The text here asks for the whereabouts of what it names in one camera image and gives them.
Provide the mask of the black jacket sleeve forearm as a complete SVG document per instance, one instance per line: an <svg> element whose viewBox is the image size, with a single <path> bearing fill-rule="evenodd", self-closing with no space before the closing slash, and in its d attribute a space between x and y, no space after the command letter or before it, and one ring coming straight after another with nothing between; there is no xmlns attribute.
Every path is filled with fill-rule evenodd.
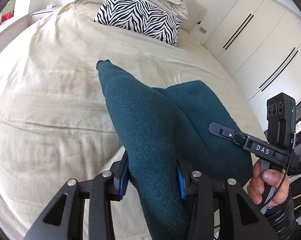
<svg viewBox="0 0 301 240"><path fill-rule="evenodd" d="M279 190L270 203L265 217L279 239L301 239L301 178L289 183L284 172L266 170L263 179Z"/></svg>

